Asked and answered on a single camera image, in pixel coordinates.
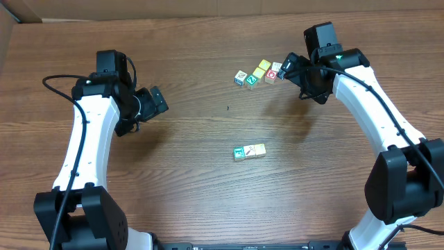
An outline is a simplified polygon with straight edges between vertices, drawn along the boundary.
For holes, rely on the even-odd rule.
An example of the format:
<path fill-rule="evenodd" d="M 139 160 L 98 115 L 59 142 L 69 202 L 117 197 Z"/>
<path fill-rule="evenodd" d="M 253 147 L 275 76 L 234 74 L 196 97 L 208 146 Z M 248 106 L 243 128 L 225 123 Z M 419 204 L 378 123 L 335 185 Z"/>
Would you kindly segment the green letter F block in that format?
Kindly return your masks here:
<path fill-rule="evenodd" d="M 233 149 L 233 157 L 235 161 L 244 160 L 246 158 L 245 151 L 243 147 L 235 147 Z"/>

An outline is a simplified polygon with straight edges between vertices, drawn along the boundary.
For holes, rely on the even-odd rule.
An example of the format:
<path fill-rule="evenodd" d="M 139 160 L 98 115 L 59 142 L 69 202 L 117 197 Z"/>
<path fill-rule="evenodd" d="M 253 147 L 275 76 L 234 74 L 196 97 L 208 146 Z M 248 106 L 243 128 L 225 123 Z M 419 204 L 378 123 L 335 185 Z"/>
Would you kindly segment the yellow letter G block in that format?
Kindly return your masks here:
<path fill-rule="evenodd" d="M 266 155 L 266 148 L 264 144 L 255 144 L 255 155 L 257 157 L 264 157 Z"/>

